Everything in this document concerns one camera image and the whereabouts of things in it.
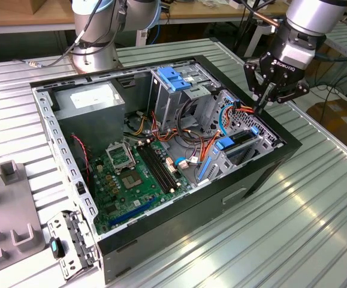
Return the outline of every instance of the side panel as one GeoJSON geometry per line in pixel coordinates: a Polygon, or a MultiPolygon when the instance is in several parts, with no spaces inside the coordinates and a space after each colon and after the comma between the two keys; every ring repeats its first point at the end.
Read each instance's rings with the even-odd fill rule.
{"type": "Polygon", "coordinates": [[[293,153],[284,155],[280,160],[260,168],[226,189],[135,238],[123,247],[103,255],[105,283],[113,281],[148,257],[218,217],[227,209],[241,202],[246,196],[256,192],[276,168],[289,159],[293,153]]]}

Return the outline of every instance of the wooden table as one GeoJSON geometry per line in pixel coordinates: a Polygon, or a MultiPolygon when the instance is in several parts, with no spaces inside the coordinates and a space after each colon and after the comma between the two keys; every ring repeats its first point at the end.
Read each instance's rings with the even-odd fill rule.
{"type": "MultiPolygon", "coordinates": [[[[277,0],[273,5],[269,5],[262,12],[265,15],[280,16],[284,15],[288,6],[277,0]]],[[[243,15],[244,9],[234,9],[229,5],[220,5],[210,8],[200,2],[182,3],[174,2],[170,5],[170,24],[181,23],[208,23],[208,22],[227,22],[239,21],[243,15]]],[[[165,24],[168,16],[161,13],[160,24],[165,24]]]]}
{"type": "MultiPolygon", "coordinates": [[[[267,15],[278,16],[285,14],[287,9],[288,6],[278,0],[277,3],[270,5],[262,12],[267,15]]],[[[171,4],[169,22],[167,15],[161,13],[159,23],[165,25],[240,21],[243,10],[234,9],[229,5],[209,8],[199,2],[174,2],[171,4]]],[[[69,0],[47,0],[34,15],[0,9],[0,34],[73,29],[74,16],[69,0]]],[[[145,31],[139,31],[137,35],[137,44],[145,44],[145,31]]]]}

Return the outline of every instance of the workbench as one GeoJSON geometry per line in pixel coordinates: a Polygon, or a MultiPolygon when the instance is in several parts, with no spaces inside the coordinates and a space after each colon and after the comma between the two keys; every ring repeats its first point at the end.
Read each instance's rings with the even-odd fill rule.
{"type": "MultiPolygon", "coordinates": [[[[249,93],[242,61],[208,39],[124,48],[118,54],[126,67],[203,54],[249,93]]],[[[0,162],[25,164],[47,242],[47,220],[74,207],[28,83],[73,74],[68,58],[43,69],[0,63],[0,162]]],[[[347,148],[292,103],[267,111],[302,142],[292,159],[257,193],[110,287],[347,287],[347,148]]],[[[64,287],[102,287],[100,276],[92,268],[64,287]]],[[[0,287],[64,284],[49,248],[0,271],[0,287]]]]}
{"type": "MultiPolygon", "coordinates": [[[[284,15],[287,9],[285,3],[277,1],[262,12],[265,15],[279,16],[284,15]]],[[[174,2],[171,4],[169,21],[168,15],[161,13],[159,23],[166,25],[240,21],[243,10],[229,5],[210,8],[197,1],[174,2]]],[[[0,34],[74,29],[74,16],[69,0],[47,0],[34,15],[0,9],[0,34]]]]}

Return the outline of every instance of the chip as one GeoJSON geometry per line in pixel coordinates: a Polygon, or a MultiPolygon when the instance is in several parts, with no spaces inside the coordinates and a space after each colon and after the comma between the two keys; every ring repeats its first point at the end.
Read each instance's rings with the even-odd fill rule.
{"type": "Polygon", "coordinates": [[[110,206],[105,207],[105,210],[107,211],[107,213],[112,213],[114,211],[117,211],[117,208],[115,204],[112,204],[110,206]]]}
{"type": "Polygon", "coordinates": [[[135,170],[129,170],[120,174],[120,179],[123,181],[126,189],[138,186],[143,183],[140,174],[135,170]]]}

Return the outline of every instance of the cardboard box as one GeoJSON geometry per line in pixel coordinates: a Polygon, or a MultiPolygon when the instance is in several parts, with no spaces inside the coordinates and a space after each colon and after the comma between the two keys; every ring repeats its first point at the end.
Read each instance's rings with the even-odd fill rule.
{"type": "MultiPolygon", "coordinates": [[[[306,113],[318,122],[323,107],[324,103],[316,103],[306,113]]],[[[328,101],[322,126],[347,146],[347,102],[345,100],[328,101]]]]}
{"type": "Polygon", "coordinates": [[[46,1],[47,0],[0,0],[0,9],[25,14],[35,14],[46,1]]]}

